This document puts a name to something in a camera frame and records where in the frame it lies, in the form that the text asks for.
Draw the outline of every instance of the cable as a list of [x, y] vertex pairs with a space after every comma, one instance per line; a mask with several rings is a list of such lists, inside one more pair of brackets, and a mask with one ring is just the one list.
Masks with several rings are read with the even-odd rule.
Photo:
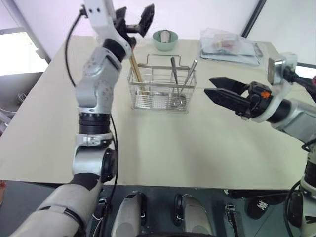
[[98, 230], [99, 225], [101, 224], [102, 220], [103, 220], [103, 218], [100, 218], [100, 219], [99, 219], [99, 222], [98, 222], [97, 226], [96, 226], [95, 229], [94, 229], [94, 232], [93, 232], [92, 237], [95, 237], [95, 234], [97, 233], [97, 230]]
[[69, 70], [69, 64], [68, 64], [68, 46], [69, 46], [69, 41], [70, 41], [70, 37], [76, 27], [76, 25], [78, 24], [80, 18], [83, 16], [83, 15], [86, 15], [86, 12], [85, 12], [85, 8], [82, 8], [78, 14], [78, 16], [76, 17], [75, 21], [73, 22], [72, 26], [70, 27], [70, 30], [68, 32], [68, 35], [67, 35], [67, 38], [66, 38], [66, 42], [65, 42], [65, 51], [64, 51], [64, 56], [65, 56], [65, 64], [66, 64], [66, 70], [67, 70], [67, 73], [68, 73], [68, 76], [69, 76], [69, 80], [71, 82], [71, 84], [76, 87], [76, 84], [73, 80], [73, 77], [71, 76], [71, 73], [70, 73], [70, 70]]
[[[118, 176], [119, 176], [119, 143], [118, 143], [118, 133], [117, 133], [117, 128], [115, 127], [115, 124], [114, 124], [114, 119], [113, 119], [112, 114], [111, 114], [111, 122], [112, 122], [113, 129], [114, 129], [114, 139], [113, 139], [113, 142], [114, 142], [115, 150], [116, 150], [116, 152], [117, 152], [117, 174], [116, 174], [116, 176], [115, 176], [115, 181], [114, 181], [114, 185], [113, 185], [113, 188], [112, 188], [112, 191], [111, 191], [111, 194], [110, 194], [108, 206], [111, 206], [111, 202], [112, 202], [112, 199], [113, 199], [113, 196], [114, 196], [114, 193], [115, 193], [115, 189], [116, 189], [116, 187], [117, 187]], [[104, 233], [104, 231], [105, 231], [105, 224], [106, 224], [106, 221], [107, 221], [107, 217], [108, 217], [108, 211], [105, 213], [105, 216], [103, 217], [103, 221], [102, 221], [102, 225], [101, 225], [101, 230], [100, 230], [100, 232], [99, 232], [99, 236], [100, 236], [100, 237], [103, 236], [103, 233]]]
[[296, 82], [304, 87], [307, 93], [311, 96], [312, 100], [316, 103], [316, 85], [314, 84], [314, 79], [300, 77], [293, 72], [289, 66], [284, 68], [283, 77], [288, 82]]
[[9, 110], [5, 110], [5, 109], [3, 109], [3, 108], [0, 108], [0, 110], [2, 110], [2, 111], [4, 111], [4, 112], [7, 112], [7, 113], [16, 113], [17, 111], [9, 111]]
[[26, 99], [26, 94], [20, 93], [20, 94], [18, 94], [18, 98], [19, 98], [19, 101], [20, 101], [21, 103], [23, 103], [24, 100]]
[[92, 214], [93, 218], [96, 219], [97, 221], [100, 221], [102, 220], [102, 217], [101, 218], [97, 218], [94, 214]]
[[304, 151], [307, 151], [307, 152], [310, 152], [311, 150], [308, 148], [309, 145], [313, 144], [313, 143], [316, 143], [316, 138], [307, 142], [307, 143], [304, 143], [301, 148], [304, 150]]
[[287, 220], [288, 203], [289, 203], [289, 201], [290, 201], [290, 198], [291, 198], [292, 193], [294, 192], [294, 190], [296, 189], [296, 187], [300, 185], [300, 183], [301, 183], [301, 181], [297, 181], [297, 182], [293, 185], [293, 187], [289, 190], [289, 192], [288, 192], [288, 194], [287, 194], [287, 196], [286, 196], [286, 198], [285, 198], [285, 202], [284, 202], [283, 219], [284, 219], [284, 223], [285, 223], [286, 230], [287, 230], [288, 235], [289, 235], [290, 237], [294, 237], [294, 235], [293, 235], [293, 233], [292, 233], [292, 231], [291, 231], [291, 229], [290, 229], [290, 225], [289, 225], [288, 220]]
[[115, 150], [117, 152], [117, 174], [115, 176], [114, 186], [113, 186], [113, 189], [112, 189], [112, 192], [111, 192], [111, 195], [110, 195], [109, 203], [111, 203], [112, 198], [114, 196], [114, 192], [115, 192], [115, 188], [117, 187], [118, 176], [119, 176], [119, 143], [118, 143], [118, 134], [117, 134], [117, 128], [115, 127], [114, 119], [112, 117], [112, 114], [111, 114], [111, 122], [112, 122], [112, 125], [113, 125], [113, 128], [114, 128], [114, 135], [115, 135], [115, 140], [113, 140], [113, 142], [114, 142]]

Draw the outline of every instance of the tabletop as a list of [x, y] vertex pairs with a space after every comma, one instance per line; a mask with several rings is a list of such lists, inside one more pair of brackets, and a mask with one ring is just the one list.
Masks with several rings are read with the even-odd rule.
[[[72, 38], [69, 63], [76, 82], [96, 45], [92, 37]], [[277, 54], [271, 44], [261, 45], [270, 56]], [[144, 39], [134, 52], [138, 63], [145, 62], [149, 53], [159, 53], [181, 55], [182, 64], [191, 65], [198, 55], [198, 40], [181, 39], [171, 52], [164, 53]], [[118, 184], [288, 189], [303, 175], [307, 154], [300, 141], [274, 130], [268, 122], [240, 119], [203, 92], [214, 88], [209, 79], [219, 76], [268, 85], [265, 67], [199, 59], [197, 87], [187, 114], [132, 109], [129, 69], [129, 61], [124, 60], [114, 92]], [[289, 97], [312, 103], [297, 86]], [[69, 182], [77, 131], [75, 90], [66, 73], [62, 47], [0, 138], [0, 179]]]

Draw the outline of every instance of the metal utensil holder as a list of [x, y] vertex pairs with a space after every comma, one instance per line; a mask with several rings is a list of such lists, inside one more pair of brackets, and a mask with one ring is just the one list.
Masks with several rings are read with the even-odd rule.
[[[153, 56], [179, 59], [179, 65], [176, 67], [178, 85], [175, 82], [171, 66], [149, 65], [149, 57]], [[187, 111], [197, 80], [194, 70], [187, 84], [184, 85], [190, 67], [181, 65], [179, 55], [148, 54], [146, 63], [139, 63], [138, 67], [142, 76], [141, 82], [137, 80], [132, 68], [128, 76], [134, 109]]]

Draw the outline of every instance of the white wall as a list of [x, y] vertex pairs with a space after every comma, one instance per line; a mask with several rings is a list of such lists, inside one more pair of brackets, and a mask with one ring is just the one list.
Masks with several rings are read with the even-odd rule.
[[[15, 0], [26, 21], [53, 57], [65, 40], [81, 0]], [[115, 8], [127, 6], [126, 21], [134, 24], [145, 6], [155, 4], [154, 22], [147, 34], [169, 29], [181, 39], [199, 39], [200, 31], [213, 27], [240, 34], [256, 0], [113, 0]], [[76, 35], [93, 35], [87, 19], [82, 19]]]
[[248, 38], [270, 41], [279, 52], [316, 64], [315, 27], [315, 0], [267, 0]]
[[0, 30], [16, 27], [18, 27], [18, 25], [14, 22], [2, 1], [0, 1]]

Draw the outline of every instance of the black cable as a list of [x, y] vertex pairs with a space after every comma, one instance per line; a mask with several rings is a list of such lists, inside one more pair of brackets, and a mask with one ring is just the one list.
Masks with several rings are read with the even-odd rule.
[[286, 196], [286, 198], [285, 198], [285, 202], [284, 202], [283, 219], [284, 219], [284, 223], [285, 223], [286, 230], [287, 230], [288, 235], [289, 235], [290, 237], [294, 237], [294, 235], [293, 235], [293, 233], [292, 233], [292, 231], [291, 231], [291, 229], [290, 229], [290, 225], [289, 225], [288, 219], [287, 219], [288, 203], [289, 203], [289, 201], [290, 201], [290, 198], [291, 198], [292, 193], [294, 192], [294, 190], [296, 189], [296, 187], [300, 185], [300, 183], [301, 183], [301, 181], [297, 181], [297, 182], [293, 185], [293, 187], [288, 191], [288, 194], [287, 194], [287, 196]]
[[[114, 196], [114, 193], [115, 193], [115, 189], [117, 187], [118, 176], [119, 176], [119, 143], [118, 143], [118, 134], [117, 134], [117, 128], [115, 127], [114, 119], [112, 117], [112, 114], [111, 114], [111, 122], [112, 122], [112, 125], [113, 125], [114, 137], [115, 137], [113, 139], [113, 142], [114, 142], [115, 150], [117, 152], [117, 174], [115, 176], [114, 185], [113, 185], [113, 188], [112, 188], [112, 191], [111, 191], [111, 194], [110, 194], [110, 198], [109, 198], [109, 202], [108, 202], [108, 207], [109, 208], [111, 208], [111, 202], [112, 202], [112, 199], [113, 199], [113, 196]], [[109, 211], [107, 210], [105, 212], [105, 215], [103, 216], [103, 220], [102, 220], [102, 223], [101, 223], [101, 228], [100, 228], [100, 231], [99, 231], [99, 236], [100, 237], [102, 237], [103, 233], [105, 232], [105, 224], [106, 224], [106, 221], [107, 221], [107, 218], [108, 218], [108, 214], [109, 214]]]
[[311, 96], [312, 100], [314, 100], [314, 102], [316, 103], [316, 86], [313, 85], [310, 78], [300, 77], [295, 72], [293, 72], [289, 66], [284, 68], [283, 77], [288, 82], [296, 82], [304, 87], [307, 93], [309, 93], [309, 95]]
[[76, 17], [75, 21], [73, 22], [72, 26], [70, 27], [70, 30], [68, 32], [67, 38], [66, 38], [66, 42], [65, 42], [65, 51], [64, 51], [64, 56], [65, 56], [65, 64], [66, 64], [66, 70], [69, 76], [69, 80], [71, 82], [71, 84], [76, 87], [76, 84], [73, 80], [73, 77], [71, 76], [70, 70], [69, 70], [69, 64], [68, 64], [68, 46], [69, 46], [69, 41], [70, 41], [70, 37], [76, 27], [76, 25], [78, 24], [80, 18], [84, 15], [84, 11], [80, 10], [78, 16]]
[[309, 145], [313, 144], [313, 143], [316, 143], [316, 138], [307, 142], [307, 143], [304, 143], [301, 148], [304, 150], [304, 151], [307, 151], [307, 152], [310, 152], [311, 150], [308, 148]]
[[114, 147], [115, 147], [115, 150], [117, 152], [117, 174], [115, 176], [114, 186], [113, 186], [113, 189], [112, 189], [112, 192], [111, 192], [111, 195], [110, 195], [109, 203], [111, 203], [112, 198], [114, 196], [114, 192], [115, 192], [115, 188], [117, 187], [118, 176], [119, 176], [119, 143], [118, 143], [118, 134], [117, 134], [117, 128], [115, 127], [112, 114], [111, 114], [111, 122], [112, 122], [112, 125], [113, 125], [113, 128], [114, 128], [114, 135], [115, 135]]

